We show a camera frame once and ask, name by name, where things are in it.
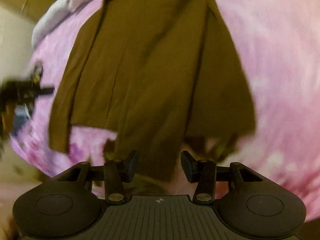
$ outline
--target brown shirt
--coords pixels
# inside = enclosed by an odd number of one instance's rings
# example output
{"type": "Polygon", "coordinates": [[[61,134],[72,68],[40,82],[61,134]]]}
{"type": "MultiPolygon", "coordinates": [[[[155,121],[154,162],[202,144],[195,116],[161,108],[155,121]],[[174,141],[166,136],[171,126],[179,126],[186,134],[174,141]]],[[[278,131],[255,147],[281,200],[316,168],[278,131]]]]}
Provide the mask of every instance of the brown shirt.
{"type": "Polygon", "coordinates": [[[254,130],[250,92],[214,0],[105,0],[81,28],[52,106],[50,148],[71,125],[116,130],[115,154],[171,179],[185,136],[254,130]]]}

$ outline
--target black robotic device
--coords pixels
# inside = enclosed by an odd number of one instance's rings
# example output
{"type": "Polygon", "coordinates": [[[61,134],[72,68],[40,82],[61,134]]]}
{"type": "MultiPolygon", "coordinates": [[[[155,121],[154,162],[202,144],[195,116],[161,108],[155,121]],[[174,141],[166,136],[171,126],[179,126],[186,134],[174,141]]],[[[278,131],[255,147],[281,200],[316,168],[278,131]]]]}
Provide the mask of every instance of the black robotic device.
{"type": "Polygon", "coordinates": [[[188,152],[181,164],[189,182],[198,182],[191,200],[180,196],[132,196],[122,182],[133,179],[138,156],[104,166],[83,162],[17,199],[13,217],[21,240],[297,240],[306,208],[296,195],[241,163],[220,167],[196,161],[188,152]],[[104,181],[106,199],[92,192],[104,181]],[[229,192],[214,199],[216,181],[229,192]]]}

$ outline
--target ridged surface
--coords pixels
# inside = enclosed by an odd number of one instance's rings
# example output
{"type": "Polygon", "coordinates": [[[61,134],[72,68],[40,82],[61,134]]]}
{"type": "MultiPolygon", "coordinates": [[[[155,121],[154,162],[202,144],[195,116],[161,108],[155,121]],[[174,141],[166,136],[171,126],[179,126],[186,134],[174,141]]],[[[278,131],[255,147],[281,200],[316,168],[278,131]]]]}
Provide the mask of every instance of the ridged surface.
{"type": "Polygon", "coordinates": [[[192,204],[187,196],[135,196],[109,207],[88,231],[70,240],[245,240],[227,229],[209,207],[192,204]]]}

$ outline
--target metal screw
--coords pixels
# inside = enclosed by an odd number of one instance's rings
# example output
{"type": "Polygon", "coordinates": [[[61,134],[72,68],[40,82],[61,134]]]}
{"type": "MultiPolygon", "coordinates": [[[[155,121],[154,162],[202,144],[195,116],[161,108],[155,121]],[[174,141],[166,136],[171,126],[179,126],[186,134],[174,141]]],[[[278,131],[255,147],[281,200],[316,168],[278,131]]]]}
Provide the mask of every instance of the metal screw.
{"type": "Polygon", "coordinates": [[[124,195],[122,194],[118,194],[118,193],[113,193],[111,195],[108,196],[108,199],[111,200],[111,201],[121,201],[124,199],[124,195]]]}
{"type": "Polygon", "coordinates": [[[196,196],[197,200],[205,202],[205,201],[210,201],[212,197],[207,194],[207,193],[200,193],[196,196]]]}
{"type": "Polygon", "coordinates": [[[158,199],[156,199],[156,201],[157,201],[158,203],[162,203],[162,202],[164,201],[164,199],[163,199],[163,198],[158,198],[158,199]]]}

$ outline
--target purple floral pattern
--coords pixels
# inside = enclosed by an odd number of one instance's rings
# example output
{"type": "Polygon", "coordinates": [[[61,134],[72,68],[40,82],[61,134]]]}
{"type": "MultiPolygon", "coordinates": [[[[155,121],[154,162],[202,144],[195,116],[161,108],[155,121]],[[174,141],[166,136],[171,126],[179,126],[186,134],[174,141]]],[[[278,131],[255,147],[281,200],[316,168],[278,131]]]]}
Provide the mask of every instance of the purple floral pattern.
{"type": "MultiPolygon", "coordinates": [[[[254,98],[258,129],[243,138],[240,151],[223,164],[239,161],[291,190],[304,201],[307,220],[320,216],[320,0],[216,0],[231,32],[254,98]]],[[[80,27],[101,6],[93,0],[42,41],[30,67],[44,65],[43,85],[58,88],[80,27]]],[[[36,103],[31,121],[13,149],[50,176],[90,158],[102,165],[102,149],[116,133],[73,127],[70,154],[48,148],[52,98],[36,103]]],[[[191,193],[177,168],[168,189],[191,193]]]]}

